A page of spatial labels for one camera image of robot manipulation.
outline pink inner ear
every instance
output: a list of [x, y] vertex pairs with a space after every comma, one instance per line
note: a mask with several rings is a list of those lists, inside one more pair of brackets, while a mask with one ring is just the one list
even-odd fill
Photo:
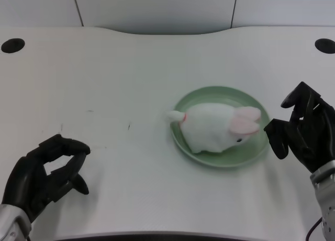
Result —
[[237, 116], [250, 119], [254, 122], [261, 118], [261, 111], [258, 108], [252, 106], [238, 107], [235, 109], [235, 114]]
[[230, 121], [229, 130], [234, 134], [251, 135], [260, 130], [260, 125], [242, 117], [234, 117]]

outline table surface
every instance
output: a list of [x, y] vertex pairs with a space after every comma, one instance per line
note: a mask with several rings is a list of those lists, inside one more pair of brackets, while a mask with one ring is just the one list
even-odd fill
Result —
[[314, 43], [335, 40], [335, 28], [187, 36], [1, 28], [0, 44], [10, 38], [26, 45], [0, 52], [0, 190], [16, 161], [56, 133], [92, 149], [80, 172], [90, 194], [51, 203], [32, 240], [172, 231], [296, 241], [320, 217], [310, 174], [292, 154], [278, 160], [270, 150], [236, 170], [204, 167], [181, 155], [163, 114], [211, 85], [243, 90], [272, 118], [289, 118], [280, 104], [300, 81], [332, 103], [335, 54]]

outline green plate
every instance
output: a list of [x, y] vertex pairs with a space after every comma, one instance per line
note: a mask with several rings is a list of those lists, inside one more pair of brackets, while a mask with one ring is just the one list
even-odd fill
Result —
[[231, 147], [221, 153], [203, 151], [198, 154], [193, 154], [183, 137], [178, 123], [172, 123], [171, 131], [173, 138], [180, 149], [189, 157], [206, 165], [227, 168], [249, 163], [265, 152], [269, 145], [269, 141], [266, 133], [262, 129], [270, 122], [270, 119], [264, 107], [253, 97], [230, 87], [209, 86], [189, 93], [178, 102], [174, 109], [180, 112], [185, 112], [191, 106], [199, 103], [223, 103], [234, 107], [257, 107], [262, 112], [260, 120], [261, 130], [257, 134], [251, 136], [245, 144]]

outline black cable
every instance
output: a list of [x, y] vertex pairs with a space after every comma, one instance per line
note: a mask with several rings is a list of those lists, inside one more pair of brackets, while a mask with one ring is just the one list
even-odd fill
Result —
[[313, 227], [309, 230], [309, 232], [306, 235], [306, 241], [309, 241], [309, 237], [312, 234], [312, 232], [315, 230], [316, 227], [322, 222], [322, 217], [313, 225]]

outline stuffed bunny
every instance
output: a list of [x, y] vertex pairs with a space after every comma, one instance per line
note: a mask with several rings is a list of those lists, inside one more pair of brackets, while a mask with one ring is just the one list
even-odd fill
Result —
[[232, 107], [220, 103], [203, 103], [186, 113], [171, 111], [170, 122], [179, 122], [183, 136], [193, 153], [222, 152], [246, 142], [260, 129], [256, 123], [261, 111], [255, 107]]

